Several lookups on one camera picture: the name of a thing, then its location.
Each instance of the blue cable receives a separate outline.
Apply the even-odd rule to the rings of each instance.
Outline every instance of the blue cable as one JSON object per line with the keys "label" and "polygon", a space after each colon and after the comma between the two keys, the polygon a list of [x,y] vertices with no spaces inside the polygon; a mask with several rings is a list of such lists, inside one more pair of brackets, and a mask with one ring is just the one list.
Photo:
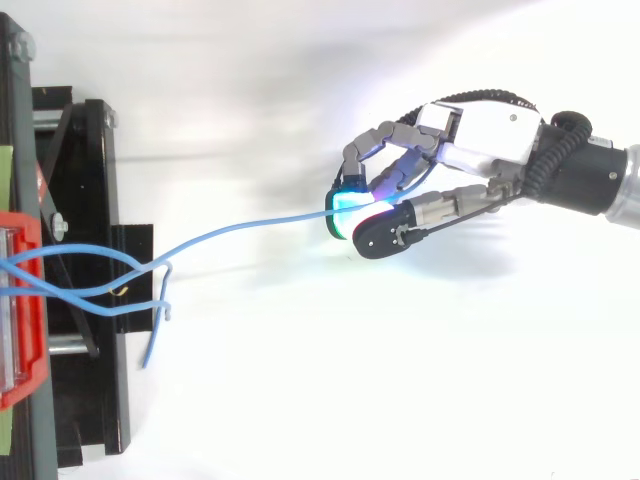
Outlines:
{"label": "blue cable", "polygon": [[[386,202],[394,202],[395,200],[408,195],[409,193],[413,192],[416,188],[418,188],[425,180],[426,178],[429,176],[429,174],[431,173],[431,171],[433,170],[433,168],[435,167],[435,162],[427,169],[427,171],[418,179],[418,181],[416,181],[411,187],[407,188],[406,190],[402,191],[402,192],[398,192],[394,195],[391,195],[389,198],[385,199],[384,201]],[[214,230],[212,232],[206,233],[204,235],[200,235],[199,237],[193,238],[187,242],[182,243],[181,245],[169,250],[168,252],[166,252],[165,254],[161,255],[160,257],[156,258],[155,260],[147,263],[147,264],[140,264],[139,262],[137,262],[133,257],[123,253],[123,252],[119,252],[117,250],[113,250],[107,247],[101,247],[101,246],[97,246],[97,245],[86,245],[86,244],[67,244],[67,245],[55,245],[55,246],[49,246],[49,247],[42,247],[42,248],[38,248],[38,249],[33,249],[33,250],[29,250],[27,252],[18,254],[18,255],[14,255],[12,257],[9,257],[7,260],[2,260],[0,259],[0,269],[2,270],[6,270],[8,273],[10,273],[11,275],[13,275],[16,278],[19,278],[27,283],[29,283],[30,285],[33,285],[34,287],[36,287],[36,289],[24,289],[24,288],[14,288],[14,289],[0,289],[0,294],[2,295],[53,295],[56,296],[58,298],[60,298],[61,300],[64,300],[67,303],[70,303],[72,305],[75,305],[79,308],[82,308],[83,310],[86,310],[90,313],[94,313],[96,315],[102,315],[102,316],[115,316],[115,315],[123,315],[125,313],[130,313],[130,312],[135,312],[135,311],[139,311],[139,310],[146,310],[149,308],[154,308],[156,307],[156,321],[154,323],[154,328],[152,331],[152,335],[151,335],[151,340],[149,342],[148,348],[147,348],[147,352],[145,354],[145,359],[144,359],[144,364],[143,366],[146,367],[146,365],[149,362],[149,359],[151,357],[151,352],[153,351],[153,346],[155,344],[155,339],[157,336],[157,331],[159,328],[159,316],[160,316],[160,312],[162,311],[162,309],[165,310],[165,312],[167,312],[167,314],[170,311],[170,304],[168,302],[166,302],[164,300],[165,298],[165,294],[166,294],[166,290],[167,290],[167,283],[168,283],[168,278],[169,275],[171,274],[171,272],[173,271],[173,268],[171,266],[170,263],[168,263],[168,260],[173,257],[174,255],[177,255],[178,253],[182,252],[183,250],[186,250],[189,247],[192,247],[200,242],[204,242],[205,240],[209,240],[211,238],[217,237],[218,235],[222,235],[224,233],[228,233],[228,232],[233,232],[236,230],[243,230],[246,228],[253,228],[253,227],[260,227],[260,226],[266,226],[266,225],[278,225],[278,224],[285,224],[285,223],[293,223],[293,222],[299,222],[299,221],[304,221],[304,220],[310,220],[310,219],[314,219],[314,218],[321,218],[321,217],[326,217],[326,216],[330,216],[330,215],[335,215],[337,213],[347,213],[347,212],[354,212],[357,210],[360,210],[368,205],[371,205],[371,203],[369,204],[365,204],[365,205],[357,205],[354,207],[348,207],[348,208],[342,208],[342,209],[336,209],[336,210],[323,210],[320,212],[314,212],[314,213],[308,213],[308,214],[304,214],[304,215],[295,215],[295,216],[291,216],[291,217],[282,217],[282,218],[274,218],[274,219],[269,219],[269,220],[259,220],[259,221],[253,221],[253,222],[244,222],[244,223],[239,223],[239,224],[235,224],[235,225],[230,225],[228,227],[224,227],[224,228],[220,228],[218,230]],[[61,289],[58,288],[54,285],[51,285],[50,283],[35,277],[31,274],[29,274],[28,272],[25,272],[24,270],[22,270],[21,268],[17,267],[15,264],[16,263],[20,263],[32,258],[38,258],[38,257],[44,257],[44,256],[49,256],[49,255],[62,255],[62,254],[71,254],[71,253],[86,253],[86,254],[94,254],[94,255],[104,255],[104,256],[108,256],[110,258],[115,258],[117,260],[123,261],[129,265],[131,265],[132,267],[134,267],[136,270],[129,272],[123,276],[121,276],[120,278],[113,280],[112,282],[109,282],[108,284],[102,285],[100,287],[93,287],[93,288],[87,288],[87,289],[76,289],[76,290],[65,290],[65,289]],[[83,300],[82,298],[80,298],[80,296],[94,296],[94,295],[102,295],[104,293],[107,293],[110,289],[113,288],[117,288],[121,285],[124,285],[125,283],[127,283],[128,281],[139,277],[140,275],[143,275],[146,272],[149,272],[151,270],[154,270],[155,268],[161,266],[161,265],[167,265],[167,273],[165,274],[165,277],[163,279],[162,282],[162,289],[161,289],[161,294],[160,294],[160,300],[158,301],[151,301],[151,302],[143,302],[143,303],[138,303],[138,304],[133,304],[133,305],[126,305],[126,306],[120,306],[120,307],[102,307],[99,305],[95,305],[93,303],[90,303],[86,300]]]}
{"label": "blue cable", "polygon": [[[133,280],[134,278],[139,277],[143,273],[141,270],[144,268],[144,265],[138,262],[135,258],[130,255],[127,255],[124,252],[120,252],[118,250],[114,250],[108,247],[101,247],[99,245],[88,245],[88,244],[66,244],[66,245],[52,245],[49,247],[36,248],[33,250],[27,250],[26,252],[19,253],[17,255],[13,255],[7,258],[7,261],[16,265],[18,263],[26,262],[28,260],[32,260],[34,258],[41,257],[49,257],[51,255],[61,255],[67,253],[84,253],[89,255],[99,255],[102,257],[109,257],[120,262],[126,263],[130,267],[137,270],[136,272],[128,272],[121,277],[112,280],[111,282],[92,288],[75,288],[71,290],[65,289],[65,291],[73,293],[78,297],[95,297],[98,295],[104,295],[105,293],[109,293],[110,290],[118,288],[125,283]],[[3,295],[3,289],[0,288],[0,295]]]}
{"label": "blue cable", "polygon": [[[63,290],[62,288],[51,285],[49,282],[45,282],[41,278],[31,275],[29,272],[25,272],[20,267],[13,265],[7,260],[0,259],[0,269],[5,270],[7,273],[10,273],[14,277],[19,278],[29,283],[30,285],[33,285],[34,287],[37,287],[39,290],[42,290],[37,292],[37,295],[44,295],[45,293],[52,294],[59,299],[64,300],[65,302],[71,303],[72,305],[86,310],[87,312],[95,313],[96,315],[102,315],[103,317],[125,315],[127,313],[138,312],[140,310],[147,310],[154,307],[161,307],[165,309],[168,309],[170,307],[169,303],[160,300],[135,303],[133,305],[123,305],[120,307],[102,307],[100,305],[95,305],[91,302],[87,302],[86,300],[77,297],[66,290]],[[14,295],[27,293],[17,288],[11,290],[14,292]]]}

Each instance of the red plastic holder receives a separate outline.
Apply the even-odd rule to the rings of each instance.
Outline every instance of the red plastic holder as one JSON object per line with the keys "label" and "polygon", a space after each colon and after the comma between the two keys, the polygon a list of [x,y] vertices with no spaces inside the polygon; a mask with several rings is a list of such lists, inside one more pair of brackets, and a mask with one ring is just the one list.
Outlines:
{"label": "red plastic holder", "polygon": [[[0,212],[0,257],[39,248],[40,220],[24,213]],[[43,277],[42,259],[18,265]],[[28,287],[0,270],[0,287]],[[49,374],[44,298],[0,296],[0,410],[33,393]]]}

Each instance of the screw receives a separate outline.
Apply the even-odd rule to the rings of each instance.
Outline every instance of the screw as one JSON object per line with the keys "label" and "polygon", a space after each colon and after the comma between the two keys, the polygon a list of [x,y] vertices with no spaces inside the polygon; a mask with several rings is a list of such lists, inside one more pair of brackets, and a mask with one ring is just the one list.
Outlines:
{"label": "screw", "polygon": [[69,224],[64,221],[61,213],[54,213],[51,216],[51,230],[56,242],[61,242],[64,239],[64,234],[69,231]]}
{"label": "screw", "polygon": [[118,128],[120,123],[118,113],[115,110],[105,110],[104,112],[104,126],[109,129]]}
{"label": "screw", "polygon": [[14,60],[22,63],[31,62],[36,58],[36,42],[27,32],[13,34],[9,50]]}

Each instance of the robotic hand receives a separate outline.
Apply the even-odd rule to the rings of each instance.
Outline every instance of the robotic hand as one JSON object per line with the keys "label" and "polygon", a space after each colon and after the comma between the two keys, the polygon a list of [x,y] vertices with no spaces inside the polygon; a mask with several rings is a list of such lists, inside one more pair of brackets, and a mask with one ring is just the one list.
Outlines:
{"label": "robotic hand", "polygon": [[[502,90],[428,103],[345,147],[326,208],[368,205],[327,217],[327,226],[336,238],[352,237],[370,259],[402,252],[430,233],[522,197],[640,228],[640,145],[617,150],[591,131],[589,120],[575,112],[558,113],[548,125],[533,104]],[[387,144],[407,151],[367,185],[362,162]],[[385,202],[408,193],[411,182],[438,163],[488,182]],[[441,223],[446,217],[458,218]]]}

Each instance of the blue light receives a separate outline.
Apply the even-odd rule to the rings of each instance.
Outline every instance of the blue light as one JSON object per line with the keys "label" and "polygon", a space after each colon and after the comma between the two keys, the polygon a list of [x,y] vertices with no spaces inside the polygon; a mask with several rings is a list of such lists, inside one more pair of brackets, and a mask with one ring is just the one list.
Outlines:
{"label": "blue light", "polygon": [[356,227],[367,218],[388,210],[393,210],[393,207],[388,202],[376,202],[373,194],[368,192],[338,192],[333,196],[334,210],[366,205],[368,203],[371,203],[371,205],[355,212],[337,213],[333,215],[333,225],[336,227],[336,232],[342,236],[342,238],[351,239]]}

